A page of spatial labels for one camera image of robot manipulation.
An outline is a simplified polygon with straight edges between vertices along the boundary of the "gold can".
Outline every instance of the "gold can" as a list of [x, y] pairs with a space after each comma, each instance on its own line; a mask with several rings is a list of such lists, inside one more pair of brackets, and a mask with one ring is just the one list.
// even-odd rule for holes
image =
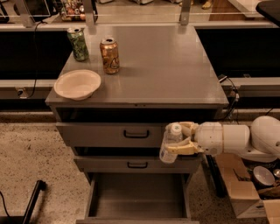
[[116, 74], [120, 69], [118, 44], [113, 38], [103, 38], [100, 43], [103, 69], [106, 74]]

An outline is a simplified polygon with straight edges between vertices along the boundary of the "water bottle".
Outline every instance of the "water bottle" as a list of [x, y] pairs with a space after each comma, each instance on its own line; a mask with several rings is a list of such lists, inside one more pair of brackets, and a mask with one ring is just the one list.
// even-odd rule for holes
[[179, 143], [182, 140], [183, 140], [182, 127], [180, 124], [174, 123], [171, 126], [171, 129], [166, 130], [164, 133], [164, 139], [161, 144], [161, 148], [160, 148], [160, 152], [159, 152], [160, 160], [166, 164], [174, 163], [178, 154], [169, 153], [167, 150], [167, 146], [168, 146], [168, 144]]

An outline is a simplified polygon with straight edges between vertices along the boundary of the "cabinet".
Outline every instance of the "cabinet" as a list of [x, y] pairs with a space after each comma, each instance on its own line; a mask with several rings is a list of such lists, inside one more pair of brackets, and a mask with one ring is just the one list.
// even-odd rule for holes
[[[85, 30], [89, 60], [70, 56], [62, 73], [96, 71], [99, 89], [84, 101], [53, 90], [46, 99], [91, 185], [85, 219], [76, 223], [197, 223], [191, 221], [187, 187], [201, 155], [178, 156], [174, 164], [158, 157], [168, 123], [209, 121], [228, 105], [196, 31], [169, 25], [96, 29], [94, 36]], [[106, 33], [119, 44], [121, 70], [115, 75], [102, 71], [98, 45]]]

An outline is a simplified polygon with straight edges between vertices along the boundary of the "green can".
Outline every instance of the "green can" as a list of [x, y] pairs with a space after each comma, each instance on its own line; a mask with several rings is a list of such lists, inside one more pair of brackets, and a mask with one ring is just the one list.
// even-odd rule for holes
[[67, 36], [72, 44], [74, 58], [78, 61], [87, 60], [88, 48], [83, 30], [81, 28], [69, 28]]

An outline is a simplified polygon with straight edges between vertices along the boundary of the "gray tabletop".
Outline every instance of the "gray tabletop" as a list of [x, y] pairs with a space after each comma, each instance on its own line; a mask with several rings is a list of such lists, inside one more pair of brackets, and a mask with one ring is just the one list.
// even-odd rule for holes
[[[70, 55], [62, 74], [89, 69], [101, 76], [101, 86], [84, 101], [58, 97], [54, 90], [48, 105], [144, 105], [187, 108], [221, 108], [228, 104], [216, 74], [193, 26], [97, 25], [94, 35], [85, 29], [89, 59]], [[119, 45], [121, 69], [114, 75], [102, 70], [99, 44], [112, 35]]]

